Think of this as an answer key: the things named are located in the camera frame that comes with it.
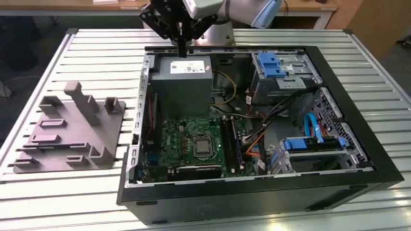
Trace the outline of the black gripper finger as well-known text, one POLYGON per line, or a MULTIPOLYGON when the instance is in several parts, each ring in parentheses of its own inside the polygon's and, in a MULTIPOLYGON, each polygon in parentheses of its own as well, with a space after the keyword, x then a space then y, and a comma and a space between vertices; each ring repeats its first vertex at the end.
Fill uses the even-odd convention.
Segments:
POLYGON ((179 23, 166 24, 160 19, 159 12, 150 3, 142 8, 139 17, 163 39, 171 40, 172 44, 178 47, 178 56, 182 58, 182 31, 179 23))
POLYGON ((212 14, 202 19, 192 19, 190 16, 186 16, 182 21, 182 58, 187 57, 187 48, 188 43, 194 39, 199 39, 208 28, 218 21, 218 15, 212 14))

